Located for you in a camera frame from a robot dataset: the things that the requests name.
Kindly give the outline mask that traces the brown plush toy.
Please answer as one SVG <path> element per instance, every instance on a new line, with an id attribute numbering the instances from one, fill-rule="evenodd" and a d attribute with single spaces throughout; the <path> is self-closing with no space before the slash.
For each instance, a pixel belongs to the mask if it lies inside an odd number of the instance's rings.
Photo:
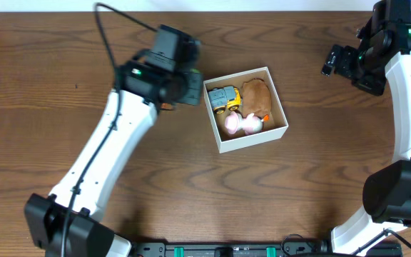
<path id="1" fill-rule="evenodd" d="M 262 79 L 252 79 L 243 84 L 241 89 L 243 97 L 242 114 L 254 114 L 263 118 L 269 115 L 272 108 L 272 99 L 267 84 Z"/>

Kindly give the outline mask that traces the white pink duck toy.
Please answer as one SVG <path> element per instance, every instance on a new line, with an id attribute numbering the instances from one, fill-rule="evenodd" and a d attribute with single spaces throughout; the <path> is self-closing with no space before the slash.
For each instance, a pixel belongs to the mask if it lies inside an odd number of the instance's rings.
<path id="1" fill-rule="evenodd" d="M 244 131 L 245 135 L 252 135 L 259 133 L 263 129 L 263 123 L 269 120 L 269 115 L 265 115 L 263 118 L 259 118 L 254 113 L 248 114 L 246 117 L 236 111 L 231 113 L 225 118 L 224 126 L 227 132 L 231 135 L 238 131 Z"/>

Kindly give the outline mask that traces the white cardboard box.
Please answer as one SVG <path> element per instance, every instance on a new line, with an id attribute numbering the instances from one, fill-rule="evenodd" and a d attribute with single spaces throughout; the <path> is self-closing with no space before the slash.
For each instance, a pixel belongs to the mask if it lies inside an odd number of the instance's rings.
<path id="1" fill-rule="evenodd" d="M 268 86 L 272 100 L 268 124 L 263 125 L 263 129 L 260 133 L 253 135 L 246 136 L 243 131 L 239 131 L 234 135 L 229 135 L 224 127 L 224 121 L 225 117 L 230 112 L 227 110 L 224 114 L 214 114 L 207 91 L 224 86 L 237 86 L 240 88 L 244 82 L 248 82 L 251 79 L 262 79 Z M 206 109 L 219 153 L 234 151 L 240 148 L 280 139 L 289 127 L 268 67 L 242 71 L 236 74 L 205 80 L 203 82 L 203 90 Z"/>

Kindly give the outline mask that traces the yellow grey toy truck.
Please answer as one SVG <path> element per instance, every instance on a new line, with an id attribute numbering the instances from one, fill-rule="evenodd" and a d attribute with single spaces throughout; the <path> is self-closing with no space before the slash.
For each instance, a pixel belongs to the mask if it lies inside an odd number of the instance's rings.
<path id="1" fill-rule="evenodd" d="M 225 110 L 236 111 L 242 104 L 240 92 L 234 86 L 214 88 L 208 92 L 208 98 L 215 114 L 223 114 Z"/>

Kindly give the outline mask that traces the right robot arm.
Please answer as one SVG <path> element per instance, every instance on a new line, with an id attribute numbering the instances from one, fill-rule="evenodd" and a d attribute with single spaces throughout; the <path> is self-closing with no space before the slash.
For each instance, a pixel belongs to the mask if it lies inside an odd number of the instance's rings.
<path id="1" fill-rule="evenodd" d="M 377 2 L 372 17 L 358 30 L 360 45 L 334 45 L 322 68 L 340 75 L 374 96 L 389 90 L 395 145 L 389 166 L 370 175 L 362 206 L 344 224 L 334 227 L 321 256 L 398 256 L 406 240 L 386 244 L 411 228 L 411 3 Z"/>

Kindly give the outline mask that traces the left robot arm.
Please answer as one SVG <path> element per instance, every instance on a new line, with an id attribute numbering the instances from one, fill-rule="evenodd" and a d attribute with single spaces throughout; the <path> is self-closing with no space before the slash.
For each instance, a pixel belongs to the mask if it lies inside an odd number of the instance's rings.
<path id="1" fill-rule="evenodd" d="M 46 256 L 129 256 L 132 243 L 101 224 L 112 190 L 139 141 L 168 105 L 197 105 L 200 41 L 161 25 L 151 49 L 117 66 L 103 115 L 68 173 L 24 215 Z"/>

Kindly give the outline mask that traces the orange round die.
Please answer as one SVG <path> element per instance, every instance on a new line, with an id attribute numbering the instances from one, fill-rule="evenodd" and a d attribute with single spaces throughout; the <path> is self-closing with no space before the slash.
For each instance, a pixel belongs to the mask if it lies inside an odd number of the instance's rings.
<path id="1" fill-rule="evenodd" d="M 174 110 L 175 110 L 175 106 L 172 105 L 172 104 L 163 103 L 163 104 L 161 104 L 161 110 L 164 110 L 164 111 L 174 111 Z"/>

